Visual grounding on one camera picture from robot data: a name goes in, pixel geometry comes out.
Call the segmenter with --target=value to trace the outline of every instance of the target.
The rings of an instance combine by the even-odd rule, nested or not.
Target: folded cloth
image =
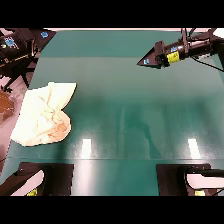
[[[53,83],[27,90],[11,139],[23,146],[62,141],[70,132],[70,118],[62,109],[70,101],[76,83]]]

